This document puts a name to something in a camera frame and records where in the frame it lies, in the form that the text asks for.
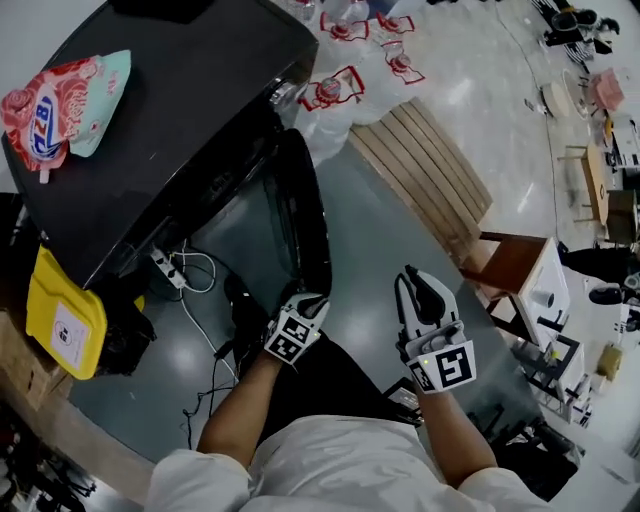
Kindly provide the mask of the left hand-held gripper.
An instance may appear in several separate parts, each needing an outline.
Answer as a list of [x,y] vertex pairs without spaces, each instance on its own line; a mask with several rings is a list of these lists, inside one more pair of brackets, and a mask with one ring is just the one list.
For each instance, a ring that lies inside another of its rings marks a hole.
[[267,326],[264,350],[293,366],[316,341],[330,308],[329,298],[317,293],[293,295]]

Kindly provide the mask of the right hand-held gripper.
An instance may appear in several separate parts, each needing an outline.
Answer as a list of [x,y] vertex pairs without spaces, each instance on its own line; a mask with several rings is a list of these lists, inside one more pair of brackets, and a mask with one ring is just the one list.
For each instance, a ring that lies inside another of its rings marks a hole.
[[476,380],[473,341],[464,332],[453,292],[433,275],[406,265],[394,282],[401,359],[424,394]]

